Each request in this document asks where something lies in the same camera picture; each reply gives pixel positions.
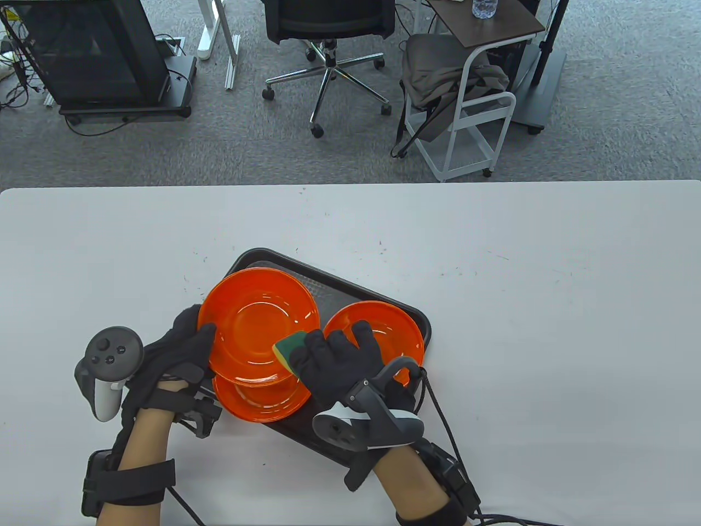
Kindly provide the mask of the person's left hand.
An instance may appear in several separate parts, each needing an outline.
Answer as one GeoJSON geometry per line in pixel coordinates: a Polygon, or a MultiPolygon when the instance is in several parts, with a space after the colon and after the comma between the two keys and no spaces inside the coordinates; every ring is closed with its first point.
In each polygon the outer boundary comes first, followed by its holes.
{"type": "Polygon", "coordinates": [[[133,418],[146,403],[163,378],[199,383],[209,367],[217,327],[205,324],[198,328],[201,305],[183,310],[173,326],[159,340],[145,347],[143,362],[127,381],[128,393],[121,405],[121,416],[133,418]]]}

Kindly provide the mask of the person's right hand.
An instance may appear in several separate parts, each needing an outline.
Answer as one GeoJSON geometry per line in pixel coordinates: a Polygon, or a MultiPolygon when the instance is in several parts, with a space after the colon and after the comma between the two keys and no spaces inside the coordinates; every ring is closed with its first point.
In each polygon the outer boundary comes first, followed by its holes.
{"type": "Polygon", "coordinates": [[[290,353],[291,369],[323,410],[343,401],[359,381],[374,378],[384,367],[371,325],[359,321],[352,334],[355,344],[342,331],[329,336],[311,331],[290,353]]]}

